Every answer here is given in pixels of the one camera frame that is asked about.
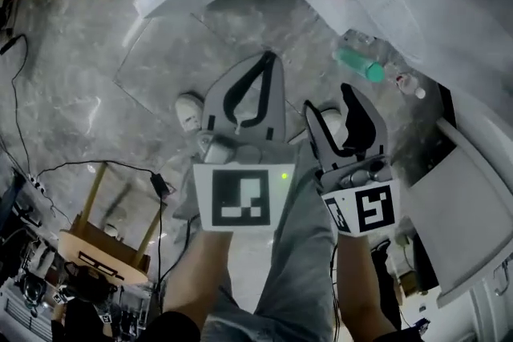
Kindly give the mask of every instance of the black cable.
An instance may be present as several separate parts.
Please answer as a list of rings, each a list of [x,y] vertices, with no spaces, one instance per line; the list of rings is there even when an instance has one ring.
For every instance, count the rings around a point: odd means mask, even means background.
[[[46,195],[46,194],[44,194],[44,193],[41,193],[41,195],[42,195],[43,197],[45,197],[46,199],[50,200],[50,202],[51,202],[50,211],[51,211],[52,215],[54,216],[54,218],[56,218],[56,215],[55,215],[55,211],[54,211],[54,210],[57,210],[57,212],[58,212],[60,215],[63,215],[63,216],[64,216],[64,218],[66,218],[66,219],[67,219],[67,222],[68,222],[68,223],[70,223],[70,225],[72,225],[72,224],[71,224],[71,221],[70,221],[70,219],[67,217],[67,215],[66,215],[66,214],[64,214],[64,212],[62,212],[61,210],[59,210],[59,209],[55,206],[53,199],[51,199],[49,196],[47,196],[47,195]]]
[[[410,261],[408,260],[408,257],[406,256],[406,247],[402,247],[402,253],[404,254],[404,259],[405,259],[406,264],[408,265],[408,267],[409,267],[413,272],[415,272],[414,268],[410,265]]]
[[[62,163],[62,164],[58,165],[57,167],[45,168],[43,171],[41,171],[36,176],[36,179],[38,179],[41,175],[43,175],[46,172],[55,171],[55,170],[58,170],[59,168],[65,167],[65,166],[76,166],[76,165],[88,164],[88,163],[95,163],[95,164],[112,163],[112,164],[117,164],[117,165],[122,166],[122,167],[131,168],[132,170],[149,172],[151,175],[155,174],[152,170],[149,170],[147,168],[131,166],[129,164],[121,163],[120,161],[116,161],[114,159],[88,159],[88,160],[85,160],[85,161],[66,161],[65,163]]]
[[[406,322],[406,318],[405,318],[405,317],[404,317],[404,315],[402,314],[402,310],[401,310],[401,308],[399,308],[399,311],[400,311],[400,313],[401,313],[402,320],[404,320],[405,324],[406,324],[406,325],[408,325],[408,328],[411,328],[411,325],[410,325],[410,324],[408,324],[408,322]]]
[[[28,40],[28,38],[26,38],[26,36],[24,34],[20,34],[19,36],[17,36],[16,40],[18,40],[18,38],[22,38],[23,40],[25,40],[25,57],[23,58],[23,63],[21,65],[21,67],[19,68],[18,72],[10,80],[10,84],[12,85],[13,92],[14,92],[14,119],[16,120],[16,127],[18,128],[19,138],[22,140],[23,149],[25,150],[26,167],[28,168],[29,175],[31,175],[29,152],[26,149],[25,140],[23,139],[22,129],[20,128],[19,122],[18,122],[18,93],[16,92],[16,86],[14,85],[14,80],[16,80],[16,78],[22,72],[23,67],[25,67],[25,65],[26,65],[26,60],[29,57],[29,40]]]
[[[159,233],[159,247],[158,247],[158,253],[159,253],[159,274],[157,278],[159,278],[159,282],[157,283],[157,296],[159,297],[159,308],[160,308],[160,315],[162,315],[162,298],[160,297],[160,269],[162,267],[162,257],[160,254],[160,245],[162,243],[162,197],[160,197],[160,208],[159,208],[159,218],[160,218],[160,233]]]
[[[28,175],[25,173],[25,171],[22,169],[22,167],[19,165],[18,161],[11,155],[9,150],[7,150],[6,142],[4,141],[2,135],[0,135],[0,148],[7,154],[7,156],[10,158],[10,161],[13,162],[13,164],[18,168],[18,172],[25,177],[25,179],[29,179]]]
[[[12,237],[14,237],[16,234],[18,234],[19,232],[21,231],[25,231],[25,226],[21,227],[21,228],[18,228],[16,231],[12,232],[3,242],[2,244],[0,245],[0,247],[3,247],[6,243],[8,243],[10,241],[10,239]]]
[[[188,245],[189,245],[189,241],[191,239],[191,225],[192,223],[194,222],[194,220],[196,218],[198,218],[200,216],[200,214],[196,214],[194,215],[191,219],[189,219],[187,221],[187,232],[185,233],[185,245],[184,245],[184,249],[182,249],[182,252],[180,253],[180,255],[178,255],[178,258],[176,259],[175,263],[159,278],[159,282],[157,283],[157,287],[160,286],[160,284],[162,283],[162,281],[164,281],[164,278],[166,277],[166,275],[172,271],[172,269],[180,262],[180,260],[182,259],[182,257],[184,256],[185,252],[187,251],[187,248],[188,248]]]
[[[338,299],[335,294],[335,289],[333,287],[333,266],[335,265],[335,254],[337,253],[338,245],[335,244],[333,247],[333,253],[331,254],[331,260],[329,262],[329,278],[331,279],[331,291],[333,293],[333,311],[335,313],[335,332],[333,333],[333,342],[338,340],[338,336],[340,333],[341,321],[338,317]]]

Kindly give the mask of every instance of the gray pants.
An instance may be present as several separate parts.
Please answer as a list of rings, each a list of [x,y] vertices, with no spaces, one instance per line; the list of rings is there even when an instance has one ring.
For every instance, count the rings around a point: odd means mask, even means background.
[[[271,269],[255,313],[238,308],[227,278],[202,341],[333,340],[330,217],[315,189],[317,161],[309,144],[298,144],[297,152],[293,186],[274,235]]]

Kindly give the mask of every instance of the wooden stool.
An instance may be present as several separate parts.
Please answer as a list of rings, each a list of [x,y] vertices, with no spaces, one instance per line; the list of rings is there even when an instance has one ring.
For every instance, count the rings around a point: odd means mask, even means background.
[[[66,261],[94,268],[111,284],[142,284],[147,282],[147,272],[150,268],[150,257],[144,255],[144,251],[159,223],[160,209],[138,250],[128,247],[88,223],[87,220],[106,169],[107,164],[102,163],[82,213],[75,217],[69,230],[60,231],[58,251]]]

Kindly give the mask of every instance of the forearm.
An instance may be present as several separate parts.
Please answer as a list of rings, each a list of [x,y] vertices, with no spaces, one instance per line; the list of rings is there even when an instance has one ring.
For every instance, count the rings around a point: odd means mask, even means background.
[[[168,277],[164,311],[181,312],[202,329],[228,267],[232,233],[201,231]]]
[[[66,305],[64,305],[64,304],[63,305],[55,305],[54,313],[51,317],[51,320],[62,323],[65,311],[66,311]]]
[[[342,321],[355,341],[395,330],[381,310],[378,276],[365,236],[338,236],[337,291]]]

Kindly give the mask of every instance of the plastic bottle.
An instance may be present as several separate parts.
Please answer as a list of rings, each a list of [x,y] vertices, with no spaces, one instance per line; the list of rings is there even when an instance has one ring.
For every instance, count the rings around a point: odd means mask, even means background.
[[[333,58],[337,62],[345,63],[371,82],[381,82],[385,78],[385,72],[381,64],[349,47],[342,47],[333,52]]]
[[[419,99],[426,97],[426,91],[418,85],[418,78],[409,73],[401,73],[395,78],[399,90],[405,95],[416,95]]]

